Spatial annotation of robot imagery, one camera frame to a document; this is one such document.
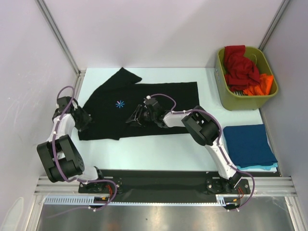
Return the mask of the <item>black t shirt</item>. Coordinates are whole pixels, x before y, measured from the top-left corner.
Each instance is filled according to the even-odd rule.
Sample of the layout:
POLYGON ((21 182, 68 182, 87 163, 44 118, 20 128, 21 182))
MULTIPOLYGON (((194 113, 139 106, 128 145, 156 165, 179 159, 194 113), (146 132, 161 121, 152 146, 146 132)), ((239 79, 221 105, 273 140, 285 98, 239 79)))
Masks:
POLYGON ((150 120, 144 99, 154 95, 161 106, 159 116, 175 106, 176 110, 199 105, 197 82, 145 84, 142 78, 121 68, 88 98, 83 110, 92 118, 78 133, 81 141, 119 140, 127 137, 185 134, 184 127, 160 128, 150 120))

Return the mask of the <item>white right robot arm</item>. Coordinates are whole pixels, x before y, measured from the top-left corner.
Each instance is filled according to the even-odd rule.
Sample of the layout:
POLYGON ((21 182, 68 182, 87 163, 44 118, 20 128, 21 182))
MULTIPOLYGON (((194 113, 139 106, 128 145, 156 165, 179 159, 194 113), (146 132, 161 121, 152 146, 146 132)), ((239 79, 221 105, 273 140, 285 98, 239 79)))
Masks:
POLYGON ((144 127, 156 124, 160 128, 186 128, 193 140, 204 146, 217 166, 222 188, 233 193, 239 188, 242 175, 233 164, 222 144, 222 128, 219 122, 204 108, 196 106, 190 110, 172 111, 139 104, 126 120, 130 126, 144 127))

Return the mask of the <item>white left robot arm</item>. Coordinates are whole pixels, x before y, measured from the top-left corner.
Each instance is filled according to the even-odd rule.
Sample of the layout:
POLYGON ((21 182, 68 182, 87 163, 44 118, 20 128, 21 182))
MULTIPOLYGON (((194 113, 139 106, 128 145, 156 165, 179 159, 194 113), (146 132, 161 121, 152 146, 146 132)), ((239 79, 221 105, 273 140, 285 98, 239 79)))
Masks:
POLYGON ((53 183, 75 180, 90 183, 89 186, 95 192, 102 192, 106 188, 106 180, 97 167, 85 165, 71 139, 73 129, 82 131, 87 128, 91 122, 90 115, 81 107, 70 108, 64 114, 58 108, 52 121, 50 136, 37 146, 48 179, 53 183))

